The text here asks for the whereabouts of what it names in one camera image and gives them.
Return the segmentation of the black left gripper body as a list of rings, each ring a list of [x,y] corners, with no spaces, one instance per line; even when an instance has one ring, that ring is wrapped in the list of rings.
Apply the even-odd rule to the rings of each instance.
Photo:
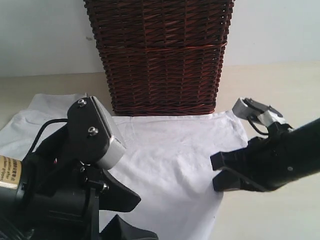
[[[23,192],[14,218],[19,240],[100,240],[97,164],[79,161],[67,124],[45,139],[41,127],[22,162]]]

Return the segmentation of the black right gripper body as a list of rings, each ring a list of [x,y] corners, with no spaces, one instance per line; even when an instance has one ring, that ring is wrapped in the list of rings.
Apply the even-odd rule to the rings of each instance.
[[[239,150],[239,189],[272,192],[300,179],[300,129],[273,123],[268,137],[254,137]]]

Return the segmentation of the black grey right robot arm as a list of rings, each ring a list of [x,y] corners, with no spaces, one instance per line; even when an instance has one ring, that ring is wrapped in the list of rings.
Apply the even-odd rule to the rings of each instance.
[[[274,122],[266,138],[254,137],[246,147],[217,152],[210,157],[216,192],[272,192],[286,184],[319,173],[320,121],[297,129]]]

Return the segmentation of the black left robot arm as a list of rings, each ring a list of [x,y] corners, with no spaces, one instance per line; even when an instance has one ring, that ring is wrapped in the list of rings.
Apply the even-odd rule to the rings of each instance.
[[[107,125],[65,124],[23,160],[0,160],[3,240],[156,240],[120,217],[141,197],[109,172],[116,138]]]

